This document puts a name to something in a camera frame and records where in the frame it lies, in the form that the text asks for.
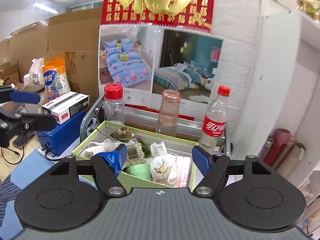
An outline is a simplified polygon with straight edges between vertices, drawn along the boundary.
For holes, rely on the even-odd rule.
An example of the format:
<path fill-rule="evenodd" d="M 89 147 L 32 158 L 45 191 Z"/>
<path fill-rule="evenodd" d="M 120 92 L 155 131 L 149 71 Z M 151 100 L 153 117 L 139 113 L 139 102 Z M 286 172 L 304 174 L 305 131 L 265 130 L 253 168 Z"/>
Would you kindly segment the red-cap clear jar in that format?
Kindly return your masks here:
<path fill-rule="evenodd" d="M 108 84 L 104 87 L 104 117 L 106 121 L 125 124 L 125 103 L 123 87 L 118 84 Z"/>

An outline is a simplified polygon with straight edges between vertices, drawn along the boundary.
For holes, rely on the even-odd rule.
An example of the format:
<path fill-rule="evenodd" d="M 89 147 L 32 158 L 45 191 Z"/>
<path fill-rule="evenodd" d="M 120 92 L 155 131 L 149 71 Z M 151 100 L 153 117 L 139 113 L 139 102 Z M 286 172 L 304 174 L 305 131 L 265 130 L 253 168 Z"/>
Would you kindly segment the white orange detergent bag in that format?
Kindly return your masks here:
<path fill-rule="evenodd" d="M 42 74 L 48 101 L 52 101 L 71 91 L 65 62 L 61 57 L 46 61 L 42 66 Z"/>

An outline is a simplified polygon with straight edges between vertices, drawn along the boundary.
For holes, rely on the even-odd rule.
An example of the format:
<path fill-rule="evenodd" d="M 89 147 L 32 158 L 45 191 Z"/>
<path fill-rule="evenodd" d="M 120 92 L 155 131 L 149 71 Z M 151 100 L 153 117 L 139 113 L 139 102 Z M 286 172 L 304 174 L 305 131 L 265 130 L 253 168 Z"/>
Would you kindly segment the striped dark cloth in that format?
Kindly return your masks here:
<path fill-rule="evenodd" d="M 14 200 L 22 189 L 11 181 L 11 175 L 1 184 L 1 226 L 6 218 L 15 213 Z"/>

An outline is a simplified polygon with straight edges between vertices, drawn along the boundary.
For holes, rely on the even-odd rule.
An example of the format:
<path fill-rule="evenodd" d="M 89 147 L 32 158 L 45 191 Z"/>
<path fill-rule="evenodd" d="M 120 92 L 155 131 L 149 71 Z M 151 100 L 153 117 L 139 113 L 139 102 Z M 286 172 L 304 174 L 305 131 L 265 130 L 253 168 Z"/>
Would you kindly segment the green cardboard box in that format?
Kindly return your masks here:
<path fill-rule="evenodd" d="M 119 181 L 132 187 L 195 188 L 196 168 L 191 157 L 195 142 L 104 121 L 72 152 L 77 160 L 91 159 L 127 146 Z"/>

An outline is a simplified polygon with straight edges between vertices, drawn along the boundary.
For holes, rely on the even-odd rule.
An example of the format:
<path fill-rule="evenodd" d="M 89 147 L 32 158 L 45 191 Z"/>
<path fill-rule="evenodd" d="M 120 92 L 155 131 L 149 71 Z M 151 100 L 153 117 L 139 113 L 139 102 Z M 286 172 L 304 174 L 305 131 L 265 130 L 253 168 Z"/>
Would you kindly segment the cotton swab bag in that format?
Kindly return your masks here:
<path fill-rule="evenodd" d="M 144 152 L 139 142 L 126 143 L 125 145 L 127 148 L 127 158 L 123 165 L 123 169 L 132 165 L 146 163 Z"/>

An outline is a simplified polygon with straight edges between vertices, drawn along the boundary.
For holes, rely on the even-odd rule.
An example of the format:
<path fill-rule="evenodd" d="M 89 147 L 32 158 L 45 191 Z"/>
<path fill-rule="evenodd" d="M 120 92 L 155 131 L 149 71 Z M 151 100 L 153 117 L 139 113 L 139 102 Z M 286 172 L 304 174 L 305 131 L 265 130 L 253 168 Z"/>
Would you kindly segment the cola bottle red label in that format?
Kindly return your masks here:
<path fill-rule="evenodd" d="M 227 124 L 227 99 L 231 89 L 219 86 L 217 97 L 208 105 L 204 115 L 202 134 L 198 145 L 213 155 Z"/>

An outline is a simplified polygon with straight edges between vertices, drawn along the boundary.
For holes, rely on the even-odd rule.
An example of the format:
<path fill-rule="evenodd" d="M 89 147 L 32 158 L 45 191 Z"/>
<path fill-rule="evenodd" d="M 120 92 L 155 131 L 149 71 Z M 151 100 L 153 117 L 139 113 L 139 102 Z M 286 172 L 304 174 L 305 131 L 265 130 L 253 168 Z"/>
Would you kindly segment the blue sealer machine box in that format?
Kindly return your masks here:
<path fill-rule="evenodd" d="M 84 116 L 85 112 L 80 111 L 64 124 L 57 124 L 52 131 L 37 132 L 41 150 L 48 151 L 55 157 L 63 154 L 80 137 L 80 125 Z"/>

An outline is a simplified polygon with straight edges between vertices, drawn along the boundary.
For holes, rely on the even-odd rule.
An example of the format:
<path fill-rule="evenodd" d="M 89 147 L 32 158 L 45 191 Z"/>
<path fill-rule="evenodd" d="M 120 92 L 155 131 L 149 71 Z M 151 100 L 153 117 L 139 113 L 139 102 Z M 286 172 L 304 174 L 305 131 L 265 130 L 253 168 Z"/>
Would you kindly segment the white and pink socks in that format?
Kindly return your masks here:
<path fill-rule="evenodd" d="M 169 154 L 165 143 L 150 145 L 153 160 L 150 164 L 150 173 L 153 182 L 174 187 L 178 182 L 178 168 L 176 156 Z"/>

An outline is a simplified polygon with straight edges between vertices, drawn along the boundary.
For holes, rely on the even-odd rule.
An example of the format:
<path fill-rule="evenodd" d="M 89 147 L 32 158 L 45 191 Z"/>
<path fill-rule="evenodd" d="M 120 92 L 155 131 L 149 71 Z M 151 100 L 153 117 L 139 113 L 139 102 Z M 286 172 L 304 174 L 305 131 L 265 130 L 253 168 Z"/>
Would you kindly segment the smartphone pink case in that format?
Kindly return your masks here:
<path fill-rule="evenodd" d="M 17 138 L 13 141 L 13 146 L 16 148 L 22 149 L 29 142 L 29 140 L 34 136 L 34 132 L 22 132 L 17 136 Z"/>

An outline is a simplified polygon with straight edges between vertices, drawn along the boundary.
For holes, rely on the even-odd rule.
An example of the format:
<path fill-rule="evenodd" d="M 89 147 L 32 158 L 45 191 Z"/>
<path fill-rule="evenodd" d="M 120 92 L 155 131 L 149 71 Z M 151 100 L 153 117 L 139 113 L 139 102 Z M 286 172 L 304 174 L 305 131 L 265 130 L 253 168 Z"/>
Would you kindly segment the white black carton box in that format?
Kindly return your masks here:
<path fill-rule="evenodd" d="M 89 95 L 67 92 L 44 104 L 42 110 L 44 114 L 53 116 L 57 124 L 62 125 L 88 105 Z"/>

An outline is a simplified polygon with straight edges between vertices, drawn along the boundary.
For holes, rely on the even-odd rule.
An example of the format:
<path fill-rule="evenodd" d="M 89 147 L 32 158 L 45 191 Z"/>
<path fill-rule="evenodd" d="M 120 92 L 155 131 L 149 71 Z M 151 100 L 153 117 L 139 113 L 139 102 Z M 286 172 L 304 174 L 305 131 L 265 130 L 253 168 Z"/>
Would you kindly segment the red gold fortune poster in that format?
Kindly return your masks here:
<path fill-rule="evenodd" d="M 104 0 L 102 25 L 151 24 L 210 33 L 214 0 Z"/>

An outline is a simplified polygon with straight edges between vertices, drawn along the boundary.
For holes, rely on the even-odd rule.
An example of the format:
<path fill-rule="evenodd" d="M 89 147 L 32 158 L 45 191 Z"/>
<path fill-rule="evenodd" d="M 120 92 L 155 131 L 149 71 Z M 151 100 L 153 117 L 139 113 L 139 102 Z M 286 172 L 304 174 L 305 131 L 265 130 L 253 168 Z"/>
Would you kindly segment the bedding poster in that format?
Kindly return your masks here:
<path fill-rule="evenodd" d="M 101 25 L 98 87 L 121 85 L 127 106 L 159 111 L 166 89 L 181 96 L 179 114 L 202 118 L 210 102 L 223 40 L 150 25 Z"/>

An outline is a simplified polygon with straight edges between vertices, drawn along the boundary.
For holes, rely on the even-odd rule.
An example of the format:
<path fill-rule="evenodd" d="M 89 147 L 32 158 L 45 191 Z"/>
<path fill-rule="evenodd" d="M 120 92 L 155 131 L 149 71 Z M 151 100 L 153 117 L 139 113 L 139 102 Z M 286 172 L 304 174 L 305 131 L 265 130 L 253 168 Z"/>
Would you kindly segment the green towel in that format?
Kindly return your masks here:
<path fill-rule="evenodd" d="M 152 181 L 150 172 L 150 165 L 147 163 L 136 164 L 125 168 L 125 172 L 129 175 L 135 176 L 140 179 Z"/>

